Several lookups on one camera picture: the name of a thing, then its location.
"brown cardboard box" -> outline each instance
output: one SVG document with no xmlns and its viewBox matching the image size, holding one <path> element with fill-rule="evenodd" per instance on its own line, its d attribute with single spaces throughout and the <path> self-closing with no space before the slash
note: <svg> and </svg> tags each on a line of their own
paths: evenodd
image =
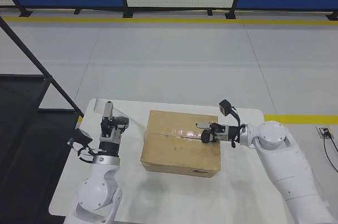
<svg viewBox="0 0 338 224">
<path fill-rule="evenodd" d="M 211 178 L 221 170 L 220 144 L 203 144 L 197 122 L 218 117 L 150 111 L 141 162 L 147 171 Z"/>
</svg>

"metal bar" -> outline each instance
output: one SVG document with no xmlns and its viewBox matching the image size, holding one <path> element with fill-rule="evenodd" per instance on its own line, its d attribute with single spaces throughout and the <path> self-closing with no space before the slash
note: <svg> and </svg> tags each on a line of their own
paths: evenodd
<svg viewBox="0 0 338 224">
<path fill-rule="evenodd" d="M 328 18 L 329 20 L 331 20 L 331 21 L 338 21 L 338 10 L 333 11 L 332 14 L 326 15 L 326 16 L 327 16 L 327 18 Z"/>
<path fill-rule="evenodd" d="M 207 15 L 208 15 L 208 16 L 212 16 L 212 8 L 209 8 L 209 9 L 207 10 Z"/>
<path fill-rule="evenodd" d="M 0 79 L 44 80 L 42 74 L 0 74 Z"/>
<path fill-rule="evenodd" d="M 123 0 L 123 18 L 132 18 L 133 17 L 133 11 L 128 7 L 128 1 Z"/>
<path fill-rule="evenodd" d="M 81 11 L 80 8 L 76 8 L 76 9 L 74 10 L 74 15 L 79 15 L 80 11 Z"/>
<path fill-rule="evenodd" d="M 32 14 L 33 11 L 27 11 L 25 7 L 19 4 L 18 0 L 13 0 L 13 3 L 16 5 L 18 10 L 21 12 L 19 17 L 29 17 Z"/>
<path fill-rule="evenodd" d="M 51 80 L 52 85 L 62 94 L 62 96 L 68 101 L 68 103 L 79 112 L 81 117 L 84 117 L 84 113 L 78 108 L 74 101 L 68 96 L 68 94 L 61 88 L 57 81 L 51 74 L 44 68 L 44 66 L 38 61 L 33 53 L 27 48 L 27 46 L 21 41 L 21 39 L 13 32 L 13 30 L 6 24 L 6 22 L 0 16 L 0 27 L 4 32 L 14 41 L 14 43 L 22 50 L 22 52 L 33 62 L 33 64 L 39 69 L 39 71 L 45 76 L 45 78 Z"/>
<path fill-rule="evenodd" d="M 234 0 L 233 3 L 232 3 L 232 6 L 231 6 L 231 8 L 230 8 L 229 13 L 225 13 L 225 17 L 226 17 L 227 19 L 230 19 L 230 20 L 236 19 L 236 16 L 235 16 L 235 10 L 236 10 L 236 8 L 237 8 L 237 3 L 238 3 L 238 0 Z"/>
</svg>

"blue panel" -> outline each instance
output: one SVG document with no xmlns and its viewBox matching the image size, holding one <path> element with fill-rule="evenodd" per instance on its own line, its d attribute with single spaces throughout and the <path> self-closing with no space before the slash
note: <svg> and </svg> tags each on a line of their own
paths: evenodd
<svg viewBox="0 0 338 224">
<path fill-rule="evenodd" d="M 325 10 L 337 9 L 338 0 L 238 0 L 237 7 Z"/>
<path fill-rule="evenodd" d="M 19 0 L 23 6 L 123 6 L 122 0 Z"/>
</svg>

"white table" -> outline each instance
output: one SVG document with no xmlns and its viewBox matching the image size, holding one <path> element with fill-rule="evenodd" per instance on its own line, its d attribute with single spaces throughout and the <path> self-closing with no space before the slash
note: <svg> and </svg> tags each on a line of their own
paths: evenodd
<svg viewBox="0 0 338 224">
<path fill-rule="evenodd" d="M 219 123 L 236 125 L 224 117 L 218 107 L 161 104 L 112 100 L 114 107 L 147 125 L 150 110 L 208 114 Z M 101 115 L 94 113 L 91 100 L 80 128 L 93 138 L 98 147 Z M 261 124 L 263 114 L 254 109 L 238 109 L 242 123 Z M 286 223 L 283 200 L 269 181 L 254 149 L 221 143 L 221 171 L 213 178 L 148 172 L 140 162 L 143 134 L 131 123 L 122 137 L 119 150 L 121 169 L 115 179 L 123 189 L 116 221 L 135 223 Z M 72 151 L 54 193 L 49 212 L 66 216 L 79 185 L 89 177 L 90 165 L 81 162 Z"/>
</svg>

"pegboard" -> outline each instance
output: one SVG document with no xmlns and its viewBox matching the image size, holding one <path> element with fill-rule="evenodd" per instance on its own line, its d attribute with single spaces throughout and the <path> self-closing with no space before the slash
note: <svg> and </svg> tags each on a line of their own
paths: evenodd
<svg viewBox="0 0 338 224">
<path fill-rule="evenodd" d="M 230 8 L 233 0 L 128 0 L 129 7 Z"/>
<path fill-rule="evenodd" d="M 12 0 L 0 0 L 0 6 L 14 6 Z"/>
</svg>

